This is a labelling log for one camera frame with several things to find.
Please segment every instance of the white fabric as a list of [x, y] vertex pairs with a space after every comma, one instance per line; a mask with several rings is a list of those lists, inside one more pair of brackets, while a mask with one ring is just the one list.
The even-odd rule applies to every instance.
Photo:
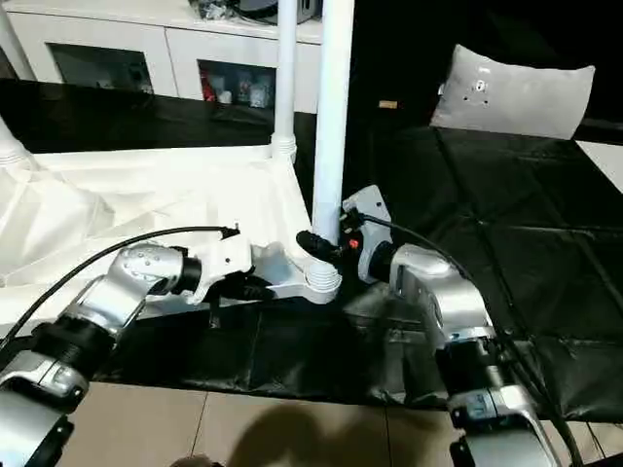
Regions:
[[[0, 331], [71, 268], [129, 236], [238, 225], [253, 245], [287, 247], [309, 220], [300, 192], [282, 193], [292, 182], [269, 154], [269, 147], [52, 154], [36, 156], [37, 171], [0, 170]], [[164, 242], [201, 248], [218, 239], [181, 233]], [[111, 261], [79, 274], [36, 318], [58, 315]]]

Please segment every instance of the tile floor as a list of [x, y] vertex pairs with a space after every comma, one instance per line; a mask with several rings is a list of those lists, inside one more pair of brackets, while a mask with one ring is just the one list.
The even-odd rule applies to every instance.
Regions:
[[[228, 467], [444, 467], [458, 437], [444, 413], [100, 383], [73, 420], [61, 467], [168, 467], [191, 453]], [[606, 455], [623, 451], [622, 429], [591, 428]], [[571, 430], [586, 462], [602, 458], [586, 423]]]

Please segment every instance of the white plastic bracket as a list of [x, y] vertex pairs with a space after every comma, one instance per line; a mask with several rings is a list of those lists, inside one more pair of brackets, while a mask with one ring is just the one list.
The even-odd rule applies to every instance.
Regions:
[[208, 290], [232, 272], [248, 272], [253, 264], [248, 238], [238, 234], [209, 243], [195, 255], [202, 262], [202, 276], [195, 293], [186, 300], [189, 305], [200, 304]]

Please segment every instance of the black fabric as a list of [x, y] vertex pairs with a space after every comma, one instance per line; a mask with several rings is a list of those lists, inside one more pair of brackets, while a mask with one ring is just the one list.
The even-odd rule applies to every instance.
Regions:
[[[272, 132], [270, 119], [246, 110], [57, 85], [0, 82], [0, 113], [39, 153], [266, 144]], [[296, 132], [309, 205], [313, 116], [297, 115]], [[623, 420], [622, 199], [575, 143], [355, 119], [345, 195], [371, 183], [396, 223], [474, 275], [493, 320], [567, 418]], [[348, 274], [330, 305], [289, 299], [137, 322], [98, 379], [444, 405], [418, 314]]]

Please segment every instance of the white pillow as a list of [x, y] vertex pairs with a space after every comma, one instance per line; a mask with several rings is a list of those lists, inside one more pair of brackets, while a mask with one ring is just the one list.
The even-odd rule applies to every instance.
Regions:
[[508, 65], [458, 45], [430, 124], [571, 139], [593, 86], [594, 66]]

